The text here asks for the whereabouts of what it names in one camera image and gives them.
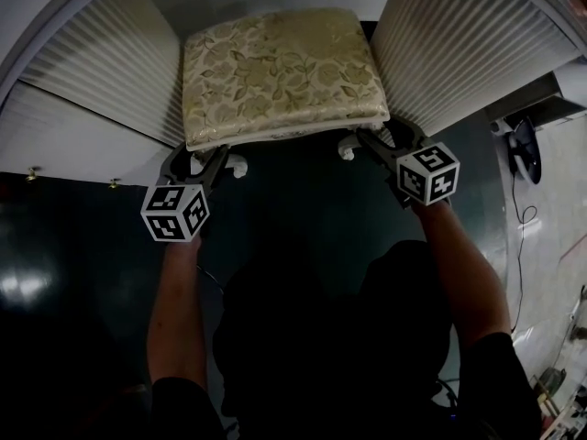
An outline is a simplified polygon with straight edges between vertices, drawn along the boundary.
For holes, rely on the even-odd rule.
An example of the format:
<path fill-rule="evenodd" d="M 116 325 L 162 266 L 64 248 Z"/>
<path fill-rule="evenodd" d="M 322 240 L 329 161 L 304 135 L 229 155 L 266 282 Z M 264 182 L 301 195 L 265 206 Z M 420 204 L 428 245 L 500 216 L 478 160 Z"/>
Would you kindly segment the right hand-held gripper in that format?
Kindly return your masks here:
<path fill-rule="evenodd" d="M 392 117 L 388 129 L 360 127 L 355 135 L 377 164 L 396 174 L 397 188 L 410 199 L 429 206 L 457 190 L 460 162 L 444 143 L 431 145 L 431 138 L 413 122 Z M 416 151 L 398 158 L 400 149 Z"/>

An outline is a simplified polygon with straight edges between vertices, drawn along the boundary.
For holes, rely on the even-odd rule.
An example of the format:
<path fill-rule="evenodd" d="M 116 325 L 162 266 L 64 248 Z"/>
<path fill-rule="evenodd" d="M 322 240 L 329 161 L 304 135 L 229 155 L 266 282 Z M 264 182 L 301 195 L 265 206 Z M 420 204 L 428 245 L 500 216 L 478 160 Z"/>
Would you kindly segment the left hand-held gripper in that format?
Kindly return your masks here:
<path fill-rule="evenodd" d="M 215 149 L 199 176 L 191 177 L 192 153 L 184 144 L 161 164 L 160 175 L 148 188 L 140 210 L 150 235 L 157 242 L 193 240 L 210 216 L 207 197 L 225 168 L 228 146 Z"/>

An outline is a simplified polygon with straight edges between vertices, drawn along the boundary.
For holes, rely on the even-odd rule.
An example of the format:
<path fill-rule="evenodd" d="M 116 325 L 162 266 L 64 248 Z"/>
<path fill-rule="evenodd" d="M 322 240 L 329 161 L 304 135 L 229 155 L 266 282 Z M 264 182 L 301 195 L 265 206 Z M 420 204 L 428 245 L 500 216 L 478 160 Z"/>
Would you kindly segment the cream upholstered stool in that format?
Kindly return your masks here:
<path fill-rule="evenodd" d="M 183 127 L 192 152 L 379 130 L 389 118 L 369 42 L 348 9 L 246 16 L 184 43 Z"/>

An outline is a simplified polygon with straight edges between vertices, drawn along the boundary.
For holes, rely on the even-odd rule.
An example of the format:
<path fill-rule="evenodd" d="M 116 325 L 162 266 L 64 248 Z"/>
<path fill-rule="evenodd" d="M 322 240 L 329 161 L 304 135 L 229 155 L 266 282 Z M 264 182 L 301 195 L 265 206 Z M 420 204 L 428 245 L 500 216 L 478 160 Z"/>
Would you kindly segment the white curved dressing table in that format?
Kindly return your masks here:
<path fill-rule="evenodd" d="M 326 7 L 358 17 L 390 118 L 428 135 L 587 59 L 587 0 L 0 0 L 0 171 L 153 184 L 185 145 L 185 41 Z"/>

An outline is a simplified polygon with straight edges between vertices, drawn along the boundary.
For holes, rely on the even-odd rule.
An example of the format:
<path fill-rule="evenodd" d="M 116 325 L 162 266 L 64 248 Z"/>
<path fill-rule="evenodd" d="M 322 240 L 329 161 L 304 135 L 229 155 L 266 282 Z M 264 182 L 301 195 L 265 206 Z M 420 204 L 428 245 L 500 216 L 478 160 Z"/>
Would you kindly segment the person's right forearm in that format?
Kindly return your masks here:
<path fill-rule="evenodd" d="M 444 201 L 412 205 L 436 262 L 460 345 L 511 334 L 506 295 L 497 273 Z"/>

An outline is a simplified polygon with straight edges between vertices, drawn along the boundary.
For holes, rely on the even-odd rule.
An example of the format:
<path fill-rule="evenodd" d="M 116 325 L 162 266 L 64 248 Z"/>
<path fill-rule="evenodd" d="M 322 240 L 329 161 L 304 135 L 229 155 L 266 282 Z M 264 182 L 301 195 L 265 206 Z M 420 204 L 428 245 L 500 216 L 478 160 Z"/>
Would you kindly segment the person's left forearm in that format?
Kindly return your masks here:
<path fill-rule="evenodd" d="M 198 282 L 199 236 L 165 248 L 150 317 L 147 361 L 150 380 L 190 380 L 207 388 L 207 351 Z"/>

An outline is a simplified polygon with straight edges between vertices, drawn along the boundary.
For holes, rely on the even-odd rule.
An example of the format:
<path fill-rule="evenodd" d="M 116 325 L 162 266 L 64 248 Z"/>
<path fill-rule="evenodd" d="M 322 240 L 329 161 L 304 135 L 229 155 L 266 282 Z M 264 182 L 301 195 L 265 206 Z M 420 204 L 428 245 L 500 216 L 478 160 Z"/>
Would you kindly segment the black round floor device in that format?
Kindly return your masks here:
<path fill-rule="evenodd" d="M 542 162 L 536 129 L 529 117 L 522 118 L 505 136 L 509 170 L 515 177 L 539 184 L 542 179 Z"/>

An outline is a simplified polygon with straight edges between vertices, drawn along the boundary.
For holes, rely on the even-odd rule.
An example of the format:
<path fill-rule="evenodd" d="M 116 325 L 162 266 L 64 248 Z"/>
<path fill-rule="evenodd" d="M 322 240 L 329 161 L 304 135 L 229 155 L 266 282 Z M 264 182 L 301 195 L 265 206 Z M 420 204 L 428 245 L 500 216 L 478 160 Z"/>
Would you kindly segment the person's black clothing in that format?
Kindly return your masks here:
<path fill-rule="evenodd" d="M 149 440 L 538 440 L 512 338 L 460 351 L 454 407 L 434 400 L 454 324 L 430 247 L 405 240 L 329 300 L 306 263 L 255 258 L 229 281 L 213 337 L 224 399 L 183 374 L 152 385 Z"/>

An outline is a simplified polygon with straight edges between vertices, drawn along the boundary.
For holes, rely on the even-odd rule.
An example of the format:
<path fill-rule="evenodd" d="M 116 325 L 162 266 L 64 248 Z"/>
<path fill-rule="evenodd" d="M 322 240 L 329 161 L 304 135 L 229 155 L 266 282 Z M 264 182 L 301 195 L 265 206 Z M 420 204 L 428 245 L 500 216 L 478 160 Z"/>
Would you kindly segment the grey-green basket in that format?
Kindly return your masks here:
<path fill-rule="evenodd" d="M 554 395 L 559 390 L 566 377 L 566 369 L 548 367 L 540 375 L 538 381 L 546 391 L 548 391 L 551 395 Z"/>

